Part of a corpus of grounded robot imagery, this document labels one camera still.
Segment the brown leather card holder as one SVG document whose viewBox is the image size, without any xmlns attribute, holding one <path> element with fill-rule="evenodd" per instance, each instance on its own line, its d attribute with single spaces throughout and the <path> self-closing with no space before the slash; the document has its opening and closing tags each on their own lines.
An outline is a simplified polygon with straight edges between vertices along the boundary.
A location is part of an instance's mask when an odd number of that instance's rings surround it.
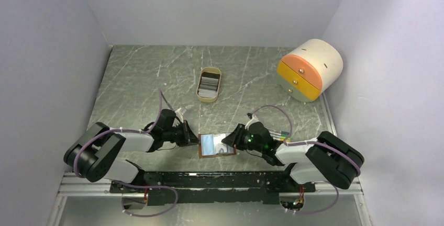
<svg viewBox="0 0 444 226">
<path fill-rule="evenodd" d="M 222 157 L 236 155 L 236 149 L 222 143 L 229 133 L 199 134 L 199 158 Z"/>
</svg>

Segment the beige oval tray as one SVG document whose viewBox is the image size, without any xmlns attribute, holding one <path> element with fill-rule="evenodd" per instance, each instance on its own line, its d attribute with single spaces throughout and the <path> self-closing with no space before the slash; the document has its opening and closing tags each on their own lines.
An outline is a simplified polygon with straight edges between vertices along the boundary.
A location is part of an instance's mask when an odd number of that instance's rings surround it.
<svg viewBox="0 0 444 226">
<path fill-rule="evenodd" d="M 199 101 L 213 103 L 219 96 L 221 70 L 215 67 L 204 67 L 199 76 L 196 96 Z"/>
</svg>

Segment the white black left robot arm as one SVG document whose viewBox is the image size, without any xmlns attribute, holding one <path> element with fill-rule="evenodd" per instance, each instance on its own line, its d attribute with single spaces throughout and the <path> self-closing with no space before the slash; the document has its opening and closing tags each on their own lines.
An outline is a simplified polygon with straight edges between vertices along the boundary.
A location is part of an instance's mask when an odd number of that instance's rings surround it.
<svg viewBox="0 0 444 226">
<path fill-rule="evenodd" d="M 165 142 L 179 147 L 198 145 L 198 137 L 178 111 L 163 109 L 156 120 L 141 130 L 93 124 L 65 152 L 63 161 L 75 174 L 91 183 L 101 179 L 124 182 L 131 192 L 145 185 L 145 171 L 130 160 L 119 160 L 120 152 L 155 152 Z"/>
</svg>

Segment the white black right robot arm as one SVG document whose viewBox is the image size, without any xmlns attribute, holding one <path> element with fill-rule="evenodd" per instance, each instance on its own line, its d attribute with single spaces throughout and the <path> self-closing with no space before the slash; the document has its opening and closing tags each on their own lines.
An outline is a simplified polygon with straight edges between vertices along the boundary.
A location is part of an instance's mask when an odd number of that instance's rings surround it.
<svg viewBox="0 0 444 226">
<path fill-rule="evenodd" d="M 299 142 L 279 142 L 259 121 L 236 129 L 222 143 L 237 150 L 256 151 L 272 166 L 288 166 L 283 186 L 296 191 L 302 184 L 326 181 L 337 188 L 348 189 L 361 174 L 364 156 L 329 131 Z"/>
</svg>

